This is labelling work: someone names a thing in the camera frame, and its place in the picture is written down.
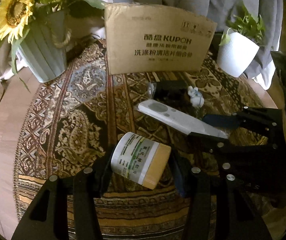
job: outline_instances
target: jar label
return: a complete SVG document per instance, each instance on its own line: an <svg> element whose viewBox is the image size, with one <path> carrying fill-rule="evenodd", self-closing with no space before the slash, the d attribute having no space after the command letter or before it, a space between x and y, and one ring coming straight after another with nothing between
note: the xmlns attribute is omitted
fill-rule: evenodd
<svg viewBox="0 0 286 240"><path fill-rule="evenodd" d="M160 143L128 132L119 141L112 158L113 172L142 184Z"/></svg>

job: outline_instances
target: cardboard envelope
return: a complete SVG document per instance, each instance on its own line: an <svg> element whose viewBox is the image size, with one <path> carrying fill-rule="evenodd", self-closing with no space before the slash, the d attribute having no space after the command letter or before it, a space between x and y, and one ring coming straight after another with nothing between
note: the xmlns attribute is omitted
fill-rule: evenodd
<svg viewBox="0 0 286 240"><path fill-rule="evenodd" d="M216 25L170 6L107 4L109 73L199 70Z"/></svg>

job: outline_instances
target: light green flower pot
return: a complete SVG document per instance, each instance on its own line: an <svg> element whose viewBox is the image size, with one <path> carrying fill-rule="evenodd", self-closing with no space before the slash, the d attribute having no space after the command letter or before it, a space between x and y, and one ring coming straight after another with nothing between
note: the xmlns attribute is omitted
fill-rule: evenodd
<svg viewBox="0 0 286 240"><path fill-rule="evenodd" d="M18 50L39 82L51 81L67 69L65 47L57 48L52 32L58 42L65 39L65 14L58 11L46 17L47 25L35 20L30 23L30 31Z"/></svg>

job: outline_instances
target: small white figurine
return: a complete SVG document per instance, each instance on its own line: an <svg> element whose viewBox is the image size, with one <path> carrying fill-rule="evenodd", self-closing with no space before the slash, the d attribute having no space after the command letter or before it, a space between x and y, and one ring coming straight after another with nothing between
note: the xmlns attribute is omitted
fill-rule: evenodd
<svg viewBox="0 0 286 240"><path fill-rule="evenodd" d="M197 87L193 88L189 86L187 88L187 94L190 96L190 102L194 108L199 108L204 105L204 98Z"/></svg>

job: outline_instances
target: remote control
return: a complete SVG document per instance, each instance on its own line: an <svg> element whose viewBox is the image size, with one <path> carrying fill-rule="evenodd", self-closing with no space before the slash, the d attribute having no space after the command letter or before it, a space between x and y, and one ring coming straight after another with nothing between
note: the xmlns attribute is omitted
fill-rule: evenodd
<svg viewBox="0 0 286 240"><path fill-rule="evenodd" d="M228 139L227 133L153 99L143 101L139 103L137 107L140 112L187 135L191 132L195 132Z"/></svg>

